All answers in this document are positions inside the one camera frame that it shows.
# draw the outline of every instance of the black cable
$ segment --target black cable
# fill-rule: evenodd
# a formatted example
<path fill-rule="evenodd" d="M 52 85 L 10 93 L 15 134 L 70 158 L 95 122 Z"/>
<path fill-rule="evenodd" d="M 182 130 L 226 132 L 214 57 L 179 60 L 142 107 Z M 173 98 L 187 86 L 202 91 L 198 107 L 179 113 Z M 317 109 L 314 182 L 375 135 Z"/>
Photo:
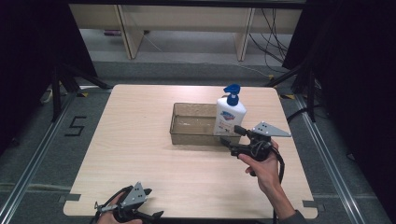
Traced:
<path fill-rule="evenodd" d="M 268 40 L 263 34 L 260 34 L 260 35 L 262 35 L 262 38 L 263 38 L 266 42 L 269 42 L 269 40 Z M 273 46 L 273 47 L 275 47 L 275 48 L 277 48 L 277 49 L 282 49 L 280 46 L 275 45 L 275 44 L 273 44 L 273 43 L 271 43 L 271 42 L 270 42 L 270 45 Z"/>
<path fill-rule="evenodd" d="M 281 59 L 277 58 L 277 57 L 275 56 L 275 54 L 269 52 L 267 49 L 263 48 L 260 44 L 258 44 L 251 34 L 249 34 L 249 36 L 250 36 L 251 40 L 253 40 L 253 43 L 254 43 L 260 50 L 262 50 L 262 51 L 264 52 L 264 61 L 265 61 L 265 65 L 266 65 L 270 70 L 272 70 L 272 71 L 274 71 L 274 72 L 278 72 L 278 73 L 282 73 L 282 74 L 285 73 L 285 72 L 278 71 L 278 70 L 272 68 L 272 67 L 268 64 L 268 62 L 267 62 L 267 54 L 269 54 L 269 55 L 270 55 L 271 57 L 273 57 L 274 59 L 278 60 L 280 63 L 283 63 L 283 61 L 282 61 Z"/>
<path fill-rule="evenodd" d="M 316 108 L 316 107 L 321 107 L 321 106 L 323 106 L 323 105 L 314 105 L 314 108 Z M 305 108 L 303 108 L 303 109 L 299 109 L 297 112 L 295 112 L 295 113 L 293 113 L 292 115 L 288 116 L 288 118 L 287 118 L 288 123 L 290 123 L 292 119 L 294 119 L 295 117 L 297 117 L 297 115 L 299 115 L 299 114 L 301 114 L 301 113 L 304 113 L 304 112 L 307 112 L 307 111 L 308 111 L 308 108 L 307 108 L 307 107 L 305 107 Z"/>
<path fill-rule="evenodd" d="M 256 42 L 256 40 L 253 38 L 253 36 L 251 34 L 249 34 L 251 40 L 253 41 L 253 43 L 262 51 L 264 51 L 266 54 L 270 55 L 271 57 L 273 57 L 274 59 L 276 59 L 278 62 L 283 63 L 283 60 L 276 57 L 275 54 L 271 53 L 270 51 L 268 51 L 267 49 L 263 48 L 259 43 Z"/>
<path fill-rule="evenodd" d="M 276 43 L 277 43 L 277 48 L 278 48 L 279 50 L 281 50 L 282 47 L 283 47 L 283 48 L 285 48 L 285 49 L 282 49 L 282 50 L 288 50 L 288 48 L 287 48 L 285 45 L 283 45 L 283 44 L 279 41 L 279 39 L 277 38 L 277 32 L 276 32 L 276 10 L 273 9 L 273 25 L 272 25 L 272 26 L 271 26 L 270 22 L 268 21 L 267 16 L 265 15 L 263 9 L 262 9 L 262 15 L 264 16 L 265 21 L 267 22 L 267 25 L 268 25 L 268 27 L 269 27 L 269 29 L 270 29 L 270 31 L 271 31 L 269 40 L 271 40 L 271 36 L 273 35 L 273 36 L 274 36 L 274 39 L 276 40 Z"/>
<path fill-rule="evenodd" d="M 283 175 L 285 174 L 285 162 L 283 161 L 283 158 L 280 155 L 279 150 L 277 150 L 277 148 L 271 147 L 271 150 L 275 153 L 276 159 L 279 161 L 279 184 L 282 184 Z M 277 214 L 276 214 L 276 211 L 274 209 L 274 212 L 273 212 L 273 224 L 276 224 L 276 220 L 277 220 L 276 217 L 277 217 Z"/>

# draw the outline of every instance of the wooden table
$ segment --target wooden table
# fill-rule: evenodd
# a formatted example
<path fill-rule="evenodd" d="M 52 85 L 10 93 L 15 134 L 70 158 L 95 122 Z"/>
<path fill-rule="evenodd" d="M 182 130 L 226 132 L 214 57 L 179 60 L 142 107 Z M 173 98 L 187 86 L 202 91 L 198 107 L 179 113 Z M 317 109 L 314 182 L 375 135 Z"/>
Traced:
<path fill-rule="evenodd" d="M 141 181 L 153 189 L 139 209 L 163 217 L 270 218 L 273 208 L 259 190 L 257 178 L 226 147 L 172 145 L 169 133 L 174 103 L 215 104 L 224 87 L 118 85 L 108 99 L 68 201 L 68 216 L 92 216 L 95 202 L 104 203 L 119 189 Z M 265 121 L 286 132 L 276 90 L 242 87 L 247 114 L 242 126 Z M 306 218 L 316 208 L 292 137 L 274 137 L 286 163 L 283 188 Z M 241 144 L 248 144 L 247 137 Z"/>

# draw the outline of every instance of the white pump bottle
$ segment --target white pump bottle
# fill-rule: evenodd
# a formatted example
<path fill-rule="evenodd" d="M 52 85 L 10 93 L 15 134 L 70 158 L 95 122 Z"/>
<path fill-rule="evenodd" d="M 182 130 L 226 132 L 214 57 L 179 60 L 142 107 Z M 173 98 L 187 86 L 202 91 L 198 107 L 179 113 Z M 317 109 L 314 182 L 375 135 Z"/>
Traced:
<path fill-rule="evenodd" d="M 218 99 L 214 135 L 239 135 L 233 131 L 233 127 L 241 125 L 247 113 L 244 105 L 239 102 L 238 93 L 240 90 L 241 87 L 237 84 L 224 88 L 224 92 L 229 92 L 230 94 L 227 98 Z"/>

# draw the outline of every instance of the forearm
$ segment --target forearm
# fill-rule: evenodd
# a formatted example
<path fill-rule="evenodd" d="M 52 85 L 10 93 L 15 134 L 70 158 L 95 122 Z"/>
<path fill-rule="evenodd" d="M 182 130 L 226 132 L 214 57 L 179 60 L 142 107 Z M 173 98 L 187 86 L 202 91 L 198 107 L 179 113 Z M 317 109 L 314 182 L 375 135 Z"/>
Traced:
<path fill-rule="evenodd" d="M 280 186 L 271 188 L 265 192 L 271 205 L 274 207 L 280 220 L 293 216 L 296 212 L 291 205 L 285 192 Z"/>

